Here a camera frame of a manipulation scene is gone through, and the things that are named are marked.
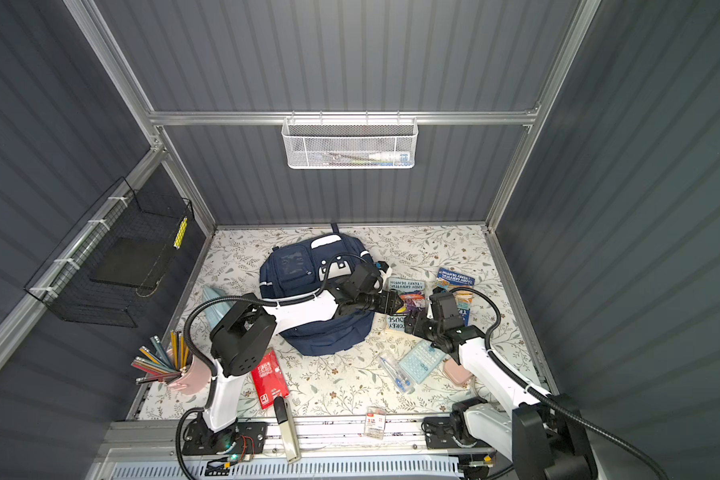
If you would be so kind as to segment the navy blue student backpack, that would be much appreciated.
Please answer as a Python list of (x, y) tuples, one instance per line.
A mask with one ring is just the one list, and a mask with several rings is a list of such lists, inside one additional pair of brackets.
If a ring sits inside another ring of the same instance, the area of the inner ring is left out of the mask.
[(403, 306), (384, 288), (388, 265), (376, 262), (363, 243), (331, 226), (332, 232), (279, 246), (259, 271), (261, 298), (276, 333), (303, 356), (325, 356), (365, 340), (377, 313)]

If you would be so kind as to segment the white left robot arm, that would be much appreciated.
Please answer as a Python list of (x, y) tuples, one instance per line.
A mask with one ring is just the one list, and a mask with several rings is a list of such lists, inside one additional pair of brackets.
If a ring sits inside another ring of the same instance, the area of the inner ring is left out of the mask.
[[(208, 398), (197, 417), (213, 433), (237, 421), (237, 404), (244, 377), (262, 360), (272, 338), (313, 322), (330, 322), (342, 309), (392, 314), (404, 306), (399, 294), (383, 288), (377, 265), (364, 259), (344, 277), (325, 277), (319, 288), (297, 296), (261, 299), (254, 294), (227, 295), (205, 301), (191, 311), (183, 337), (193, 358), (211, 375)], [(192, 339), (192, 326), (208, 308), (230, 302), (229, 320), (212, 329), (211, 353), (204, 354)]]

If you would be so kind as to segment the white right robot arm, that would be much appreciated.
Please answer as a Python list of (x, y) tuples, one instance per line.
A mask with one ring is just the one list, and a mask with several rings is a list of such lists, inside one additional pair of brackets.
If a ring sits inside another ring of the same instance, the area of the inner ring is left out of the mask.
[[(484, 300), (495, 320), (483, 331), (466, 325), (456, 295), (466, 292)], [(475, 404), (461, 413), (467, 437), (495, 448), (520, 479), (596, 479), (599, 475), (588, 434), (595, 433), (646, 465), (659, 479), (668, 477), (649, 455), (621, 437), (580, 416), (565, 395), (553, 395), (506, 362), (491, 345), (501, 323), (497, 304), (472, 287), (438, 289), (429, 305), (405, 317), (406, 331), (464, 367), (483, 383), (507, 416)]]

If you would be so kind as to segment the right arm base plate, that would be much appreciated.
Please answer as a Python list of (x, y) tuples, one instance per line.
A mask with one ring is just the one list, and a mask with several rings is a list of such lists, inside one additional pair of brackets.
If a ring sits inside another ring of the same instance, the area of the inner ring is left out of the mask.
[(464, 422), (453, 415), (425, 417), (421, 430), (429, 450), (491, 448), (488, 443), (472, 437)]

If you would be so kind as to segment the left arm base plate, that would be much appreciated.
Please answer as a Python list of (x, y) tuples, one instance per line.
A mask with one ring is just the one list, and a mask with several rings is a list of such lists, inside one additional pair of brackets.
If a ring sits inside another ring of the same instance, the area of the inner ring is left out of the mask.
[(266, 422), (240, 422), (213, 432), (203, 419), (193, 419), (182, 433), (181, 451), (189, 456), (257, 455), (267, 438)]

